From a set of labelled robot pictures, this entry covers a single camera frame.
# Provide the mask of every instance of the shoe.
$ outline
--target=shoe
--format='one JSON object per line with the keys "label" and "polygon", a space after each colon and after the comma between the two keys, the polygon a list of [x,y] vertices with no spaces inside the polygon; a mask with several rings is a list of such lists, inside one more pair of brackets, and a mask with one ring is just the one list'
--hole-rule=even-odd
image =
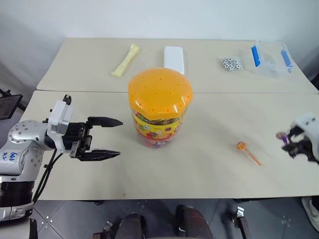
{"label": "shoe", "polygon": [[312,226],[319,232],[319,211],[313,206],[311,197],[302,197],[301,202],[305,208],[309,221]]}

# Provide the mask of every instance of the robotic arm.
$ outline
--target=robotic arm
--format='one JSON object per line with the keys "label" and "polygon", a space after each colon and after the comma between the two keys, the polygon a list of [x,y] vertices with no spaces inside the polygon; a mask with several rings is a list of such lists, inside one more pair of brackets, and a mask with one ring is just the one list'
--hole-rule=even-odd
{"label": "robotic arm", "polygon": [[0,222],[32,214],[32,189],[46,150],[70,153],[81,161],[101,161],[119,152],[90,149],[90,129],[95,125],[114,127],[123,123],[107,117],[88,117],[86,122],[71,123],[71,97],[57,101],[43,122],[25,120],[16,124],[0,149]]}
{"label": "robotic arm", "polygon": [[277,133],[276,136],[284,141],[282,149],[288,152],[290,157],[305,154],[308,161],[319,164],[319,121],[313,114],[297,118],[288,134]]}

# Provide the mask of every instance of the candy jar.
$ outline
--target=candy jar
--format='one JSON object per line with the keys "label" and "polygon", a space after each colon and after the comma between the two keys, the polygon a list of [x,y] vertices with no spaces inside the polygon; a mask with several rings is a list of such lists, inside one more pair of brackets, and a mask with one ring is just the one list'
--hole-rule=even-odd
{"label": "candy jar", "polygon": [[129,82],[134,125],[148,146],[158,148],[171,141],[191,100],[187,78],[168,68],[148,69]]}

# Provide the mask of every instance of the white foam block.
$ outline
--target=white foam block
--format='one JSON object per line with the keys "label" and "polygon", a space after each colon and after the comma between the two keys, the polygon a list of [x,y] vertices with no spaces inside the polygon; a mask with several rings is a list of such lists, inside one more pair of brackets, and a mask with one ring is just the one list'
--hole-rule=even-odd
{"label": "white foam block", "polygon": [[164,48],[164,67],[178,71],[184,75],[183,48],[179,46],[166,46]]}

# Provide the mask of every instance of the wooden table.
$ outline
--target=wooden table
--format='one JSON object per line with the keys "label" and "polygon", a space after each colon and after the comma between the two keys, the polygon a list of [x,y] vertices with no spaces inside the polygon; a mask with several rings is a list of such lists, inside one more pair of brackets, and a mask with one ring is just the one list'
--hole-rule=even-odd
{"label": "wooden table", "polygon": [[[124,76],[111,76],[132,43],[141,52]],[[318,93],[297,66],[280,79],[255,74],[251,54],[254,44],[253,41],[66,38],[37,89],[127,92],[128,82],[134,75],[163,66],[165,46],[180,46],[184,50],[185,75],[195,93]],[[274,44],[269,53],[278,55],[280,50]],[[218,59],[223,56],[241,57],[244,69],[225,71]]]}
{"label": "wooden table", "polygon": [[[63,155],[40,199],[106,200],[159,198],[265,198],[319,194],[319,167],[305,156],[291,159],[275,133],[288,130],[305,112],[319,115],[315,94],[194,94],[176,138],[161,149],[139,142],[127,93],[36,91],[21,120],[44,120],[55,102],[70,94],[72,122],[89,116],[121,120],[96,126],[91,149],[120,151],[102,162]],[[239,141],[261,161],[258,166]],[[44,154],[43,165],[52,151]]]}

